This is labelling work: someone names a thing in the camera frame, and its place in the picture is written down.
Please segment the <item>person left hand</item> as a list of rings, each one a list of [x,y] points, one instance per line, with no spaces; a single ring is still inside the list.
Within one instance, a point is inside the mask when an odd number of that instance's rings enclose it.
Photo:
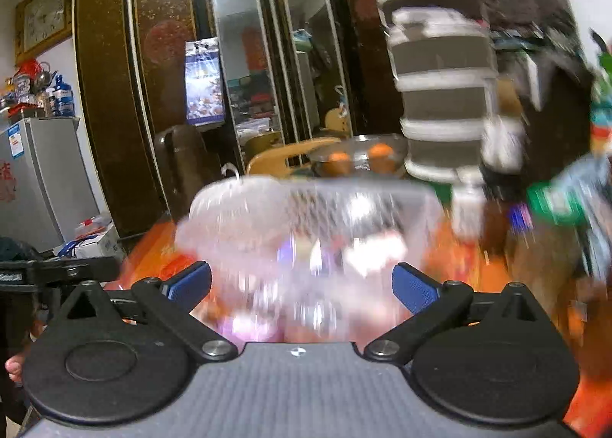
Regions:
[[[22,383],[22,373],[23,373],[23,365],[26,359],[26,354],[24,352],[13,355],[11,358],[8,358],[5,362],[6,373],[9,376],[9,379],[16,384]]]

